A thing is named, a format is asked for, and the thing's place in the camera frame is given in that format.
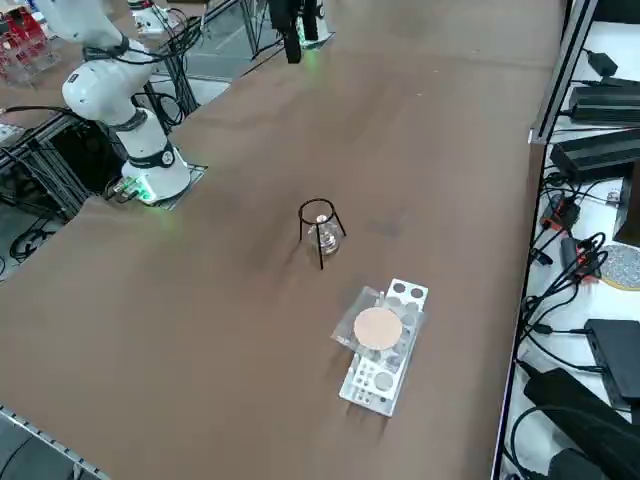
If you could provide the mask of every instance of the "black power supply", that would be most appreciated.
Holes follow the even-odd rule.
[[[571,181],[631,175],[640,159],[640,129],[567,140],[553,145],[551,161]]]
[[[565,197],[564,193],[556,193],[542,212],[540,224],[555,231],[571,230],[580,216],[580,207],[573,198]]]
[[[584,282],[596,282],[602,278],[600,271],[598,254],[585,253],[588,245],[582,245],[580,241],[573,237],[566,237],[560,240],[560,258],[562,260],[562,268],[565,270],[577,265],[575,270],[576,277],[582,278]]]
[[[591,352],[604,367],[604,386],[617,407],[640,405],[640,322],[589,319],[585,324]]]
[[[524,394],[610,479],[640,480],[640,429],[561,368],[541,373],[519,362],[530,379]]]
[[[582,453],[567,448],[551,459],[549,480],[608,480]]]
[[[574,123],[637,126],[640,125],[640,87],[576,87],[569,98],[569,110]]]

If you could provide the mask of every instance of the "tan circular pad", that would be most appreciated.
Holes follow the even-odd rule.
[[[402,322],[386,308],[367,308],[356,317],[353,332],[362,346],[372,350],[386,350],[400,340]]]

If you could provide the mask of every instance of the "power adapter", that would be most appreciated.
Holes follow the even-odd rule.
[[[581,277],[584,282],[597,282],[602,278],[600,267],[597,266],[598,256],[595,253],[584,253],[585,242],[567,237],[560,240],[560,259],[565,270],[572,266],[576,268],[576,277]]]
[[[549,225],[553,230],[571,230],[578,221],[580,207],[572,197],[565,197],[564,193],[556,193],[540,217],[540,224]]]
[[[611,60],[606,53],[595,53],[584,49],[587,52],[587,60],[591,68],[601,77],[613,77],[618,71],[618,65]]]
[[[549,480],[607,480],[602,470],[582,453],[567,448],[551,459]]]

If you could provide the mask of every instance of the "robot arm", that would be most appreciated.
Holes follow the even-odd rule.
[[[129,40],[111,23],[100,0],[36,0],[53,32],[61,38],[116,58],[87,59],[62,86],[71,110],[102,122],[118,136],[127,161],[122,176],[142,185],[139,198],[148,204],[173,197],[190,183],[190,172],[167,139],[153,112],[136,108],[131,97],[151,77],[151,57],[144,45]]]

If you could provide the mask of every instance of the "brown table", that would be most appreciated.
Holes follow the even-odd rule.
[[[340,0],[173,139],[173,212],[93,200],[0,287],[0,399],[113,479],[489,476],[531,232],[556,0]],[[320,272],[296,210],[349,237]],[[395,415],[337,396],[364,285],[430,288]]]

